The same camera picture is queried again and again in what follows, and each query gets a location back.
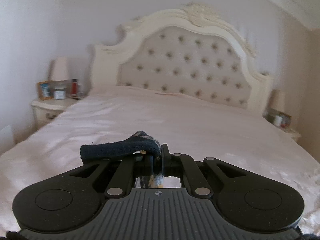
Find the patterned knit sweater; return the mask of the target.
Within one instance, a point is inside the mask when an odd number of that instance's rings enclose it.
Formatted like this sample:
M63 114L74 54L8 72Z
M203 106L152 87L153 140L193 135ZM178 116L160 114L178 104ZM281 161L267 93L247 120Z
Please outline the patterned knit sweater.
M161 146L155 138L144 131L137 131L129 138L118 142L82 145L80 147L80 157L84 164L102 160L133 158L140 188L163 187Z

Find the right cream bedside lamp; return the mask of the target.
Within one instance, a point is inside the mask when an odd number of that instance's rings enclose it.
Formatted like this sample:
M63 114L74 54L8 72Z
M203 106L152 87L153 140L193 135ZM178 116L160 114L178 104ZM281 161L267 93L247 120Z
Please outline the right cream bedside lamp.
M283 90L275 89L272 94L270 108L278 111L285 112L285 96L286 93Z

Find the cream left nightstand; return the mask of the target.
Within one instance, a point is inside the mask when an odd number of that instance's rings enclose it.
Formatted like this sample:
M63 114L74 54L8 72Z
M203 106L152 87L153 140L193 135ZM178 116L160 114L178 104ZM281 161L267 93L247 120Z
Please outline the cream left nightstand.
M43 126L53 121L58 115L63 113L68 107L75 104L75 99L66 98L62 100L36 99L31 103L35 118L36 129L39 130Z

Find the cream bedside lamp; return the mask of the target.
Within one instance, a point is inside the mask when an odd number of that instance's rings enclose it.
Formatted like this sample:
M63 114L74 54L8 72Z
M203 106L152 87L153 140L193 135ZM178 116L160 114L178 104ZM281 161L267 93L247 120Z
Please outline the cream bedside lamp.
M278 111L285 112L285 96L286 93L283 90L275 89L272 94L270 108Z
M66 89L69 81L68 59L65 56L53 61L50 69L50 79L55 90Z

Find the pale pink bedspread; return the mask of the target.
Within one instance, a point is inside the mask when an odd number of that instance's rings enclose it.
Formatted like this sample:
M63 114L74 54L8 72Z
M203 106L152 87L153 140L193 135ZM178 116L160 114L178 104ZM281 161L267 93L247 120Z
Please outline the pale pink bedspread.
M215 157L295 188L299 227L319 234L319 163L286 133L245 109L183 94L105 86L1 156L1 233L18 230L12 201L26 186L79 167L80 147L144 131L173 153Z

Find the left cream bedside lamp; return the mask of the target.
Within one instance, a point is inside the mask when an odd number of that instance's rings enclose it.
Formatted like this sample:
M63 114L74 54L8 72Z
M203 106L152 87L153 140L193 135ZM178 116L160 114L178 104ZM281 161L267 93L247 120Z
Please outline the left cream bedside lamp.
M50 69L50 79L55 90L66 89L69 81L68 59L65 56L53 61Z

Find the small white clock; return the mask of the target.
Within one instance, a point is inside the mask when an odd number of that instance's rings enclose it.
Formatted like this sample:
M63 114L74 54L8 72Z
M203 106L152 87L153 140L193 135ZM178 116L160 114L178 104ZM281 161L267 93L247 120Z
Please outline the small white clock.
M55 100L65 100L66 91L65 90L54 90L54 99Z

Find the red bottle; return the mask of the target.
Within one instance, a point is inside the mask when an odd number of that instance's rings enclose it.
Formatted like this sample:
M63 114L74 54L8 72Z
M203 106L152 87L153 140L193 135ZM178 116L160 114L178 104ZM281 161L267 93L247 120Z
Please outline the red bottle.
M72 96L72 98L78 97L78 80L77 79L72 79L71 96Z

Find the wooden photo frame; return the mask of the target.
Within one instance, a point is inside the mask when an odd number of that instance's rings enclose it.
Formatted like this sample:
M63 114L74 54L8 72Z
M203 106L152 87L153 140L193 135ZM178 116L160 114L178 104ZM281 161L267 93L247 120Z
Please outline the wooden photo frame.
M49 100L53 98L49 81L42 81L37 84L38 96L41 100Z

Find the white mug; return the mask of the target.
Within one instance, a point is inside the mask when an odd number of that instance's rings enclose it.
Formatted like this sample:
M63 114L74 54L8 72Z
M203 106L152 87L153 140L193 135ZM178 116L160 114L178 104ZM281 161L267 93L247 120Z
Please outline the white mug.
M277 115L277 116L274 117L273 124L274 124L274 126L276 126L276 127L280 127L282 121L283 121L283 117L280 116L280 115Z

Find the right nightstand photo frame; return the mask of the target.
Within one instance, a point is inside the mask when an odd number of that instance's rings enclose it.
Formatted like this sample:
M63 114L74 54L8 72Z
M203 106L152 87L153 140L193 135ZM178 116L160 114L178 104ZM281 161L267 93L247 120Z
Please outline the right nightstand photo frame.
M277 116L277 115L280 115L283 117L283 121L281 123L281 126L278 127L278 128L288 128L290 127L291 125L291 116L285 114L285 113L282 113L282 112L278 112L278 111L275 111L273 109L271 109L267 116L266 116L266 120L268 122L270 122L271 124L273 124L273 121L274 121L274 117Z

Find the cream tufted headboard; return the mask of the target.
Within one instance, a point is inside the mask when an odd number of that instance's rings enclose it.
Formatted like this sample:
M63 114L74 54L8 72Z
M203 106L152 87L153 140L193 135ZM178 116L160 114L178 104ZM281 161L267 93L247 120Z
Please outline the cream tufted headboard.
M123 39L96 44L91 85L183 94L263 114L272 76L255 66L249 40L210 6L189 3L121 25Z

